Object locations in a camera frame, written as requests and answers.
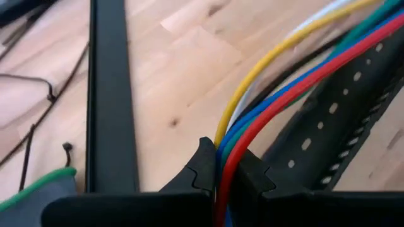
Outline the short black zip tie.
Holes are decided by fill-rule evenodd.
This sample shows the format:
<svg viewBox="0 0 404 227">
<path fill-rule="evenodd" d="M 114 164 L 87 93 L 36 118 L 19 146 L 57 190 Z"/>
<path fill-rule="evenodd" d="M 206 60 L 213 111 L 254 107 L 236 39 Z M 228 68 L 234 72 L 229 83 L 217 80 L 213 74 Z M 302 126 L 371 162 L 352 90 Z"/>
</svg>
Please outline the short black zip tie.
<svg viewBox="0 0 404 227">
<path fill-rule="evenodd" d="M 22 169 L 22 172 L 21 172 L 20 184 L 19 184 L 19 188 L 18 188 L 19 192 L 21 192 L 24 189 L 24 186 L 25 186 L 25 180 L 26 180 L 26 177 L 27 177 L 28 162 L 29 162 L 29 157 L 30 157 L 30 150 L 31 150 L 34 131 L 35 131 L 35 125 L 32 124 L 32 126 L 30 128 L 30 131 L 28 133 L 27 145 L 25 147 L 25 156 L 24 156 L 24 160 L 23 160 L 23 169 Z"/>
<path fill-rule="evenodd" d="M 66 164 L 65 167 L 69 167 L 71 164 L 71 151 L 73 150 L 73 145 L 69 142 L 62 144 L 62 147 L 66 153 Z"/>
</svg>

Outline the work glove with blue label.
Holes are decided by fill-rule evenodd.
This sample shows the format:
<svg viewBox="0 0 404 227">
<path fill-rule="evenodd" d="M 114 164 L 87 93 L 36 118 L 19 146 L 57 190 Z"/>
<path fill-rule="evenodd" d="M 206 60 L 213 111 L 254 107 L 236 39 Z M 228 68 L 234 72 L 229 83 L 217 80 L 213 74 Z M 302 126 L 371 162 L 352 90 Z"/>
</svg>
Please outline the work glove with blue label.
<svg viewBox="0 0 404 227">
<path fill-rule="evenodd" d="M 76 194 L 73 167 L 54 170 L 0 203 L 0 227 L 42 227 L 42 211 L 51 202 Z"/>
</svg>

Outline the looped black zip tie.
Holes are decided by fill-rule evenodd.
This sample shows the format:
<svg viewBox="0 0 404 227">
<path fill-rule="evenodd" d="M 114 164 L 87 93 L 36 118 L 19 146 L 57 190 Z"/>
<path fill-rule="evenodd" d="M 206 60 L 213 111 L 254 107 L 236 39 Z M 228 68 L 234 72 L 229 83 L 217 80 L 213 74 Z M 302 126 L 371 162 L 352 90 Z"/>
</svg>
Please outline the looped black zip tie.
<svg viewBox="0 0 404 227">
<path fill-rule="evenodd" d="M 56 101 L 56 96 L 53 93 L 52 84 L 44 78 L 27 77 L 27 76 L 19 76 L 19 75 L 12 75 L 12 74 L 0 74 L 0 77 L 11 78 L 11 79 L 20 79 L 20 80 L 25 80 L 25 81 L 33 81 L 33 82 L 38 82 L 38 83 L 45 83 L 48 86 L 47 100 L 50 101 L 51 103 L 54 103 Z"/>
</svg>

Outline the black duct cover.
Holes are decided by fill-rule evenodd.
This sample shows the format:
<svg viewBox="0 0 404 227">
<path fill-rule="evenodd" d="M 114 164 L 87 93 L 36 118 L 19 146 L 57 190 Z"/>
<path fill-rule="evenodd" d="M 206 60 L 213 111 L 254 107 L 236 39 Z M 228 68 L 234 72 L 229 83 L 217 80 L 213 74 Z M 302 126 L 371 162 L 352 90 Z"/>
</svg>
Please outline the black duct cover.
<svg viewBox="0 0 404 227">
<path fill-rule="evenodd" d="M 124 0 L 90 0 L 85 190 L 138 189 Z"/>
</svg>

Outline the long black zip tie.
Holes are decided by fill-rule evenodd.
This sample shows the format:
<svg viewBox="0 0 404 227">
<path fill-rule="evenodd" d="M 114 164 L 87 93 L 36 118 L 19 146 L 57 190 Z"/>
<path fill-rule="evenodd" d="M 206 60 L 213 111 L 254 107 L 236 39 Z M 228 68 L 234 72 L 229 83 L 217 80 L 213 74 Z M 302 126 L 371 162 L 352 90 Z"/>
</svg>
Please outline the long black zip tie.
<svg viewBox="0 0 404 227">
<path fill-rule="evenodd" d="M 68 86 L 71 84 L 73 78 L 78 74 L 79 67 L 81 66 L 81 63 L 83 62 L 86 53 L 88 52 L 89 49 L 89 42 L 86 43 L 85 48 L 81 52 L 81 55 L 74 65 L 73 70 L 71 71 L 69 77 L 67 78 L 66 82 L 63 84 L 61 87 L 59 93 L 55 97 L 54 101 L 47 107 L 47 109 L 43 112 L 43 114 L 40 116 L 38 121 L 33 124 L 33 129 L 35 130 L 38 126 L 41 125 L 41 123 L 44 121 L 44 119 L 47 117 L 47 115 L 50 113 L 50 111 L 53 109 L 57 101 L 60 99 L 60 97 L 63 96 L 63 93 L 67 90 Z M 18 150 L 22 147 L 22 145 L 26 142 L 28 142 L 28 138 L 31 134 L 31 131 L 28 131 L 26 135 L 15 145 L 15 147 L 0 161 L 0 167 L 2 167 L 5 163 L 9 161 L 17 152 Z"/>
<path fill-rule="evenodd" d="M 16 43 L 26 34 L 34 23 L 48 9 L 48 5 L 38 6 L 15 21 L 12 21 L 4 28 L 0 28 L 0 61 L 16 45 Z"/>
</svg>

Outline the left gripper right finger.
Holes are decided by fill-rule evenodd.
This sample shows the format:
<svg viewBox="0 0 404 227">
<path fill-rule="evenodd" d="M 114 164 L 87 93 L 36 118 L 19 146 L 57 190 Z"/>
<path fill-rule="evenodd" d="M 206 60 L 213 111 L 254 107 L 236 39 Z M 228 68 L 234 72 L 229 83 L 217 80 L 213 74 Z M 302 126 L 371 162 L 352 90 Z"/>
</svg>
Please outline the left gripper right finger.
<svg viewBox="0 0 404 227">
<path fill-rule="evenodd" d="M 404 192 L 310 190 L 247 151 L 230 189 L 233 227 L 404 227 Z"/>
</svg>

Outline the black slotted cable duct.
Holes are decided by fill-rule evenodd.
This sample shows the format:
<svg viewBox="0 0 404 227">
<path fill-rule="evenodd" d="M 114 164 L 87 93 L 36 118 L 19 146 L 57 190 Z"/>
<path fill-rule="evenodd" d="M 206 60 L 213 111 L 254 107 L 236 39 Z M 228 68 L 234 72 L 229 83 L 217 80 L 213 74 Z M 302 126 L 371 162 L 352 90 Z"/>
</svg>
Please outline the black slotted cable duct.
<svg viewBox="0 0 404 227">
<path fill-rule="evenodd" d="M 263 156 L 266 175 L 331 190 L 404 85 L 404 26 L 323 81 Z"/>
</svg>

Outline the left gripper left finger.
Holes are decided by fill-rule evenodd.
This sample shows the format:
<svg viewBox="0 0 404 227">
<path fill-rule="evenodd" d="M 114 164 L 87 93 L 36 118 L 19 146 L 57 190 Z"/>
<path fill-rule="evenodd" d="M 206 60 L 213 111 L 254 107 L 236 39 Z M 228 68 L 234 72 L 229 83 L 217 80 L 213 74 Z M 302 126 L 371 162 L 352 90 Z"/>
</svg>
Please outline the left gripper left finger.
<svg viewBox="0 0 404 227">
<path fill-rule="evenodd" d="M 87 194 L 51 202 L 42 227 L 213 227 L 215 146 L 202 137 L 184 168 L 158 192 Z"/>
</svg>

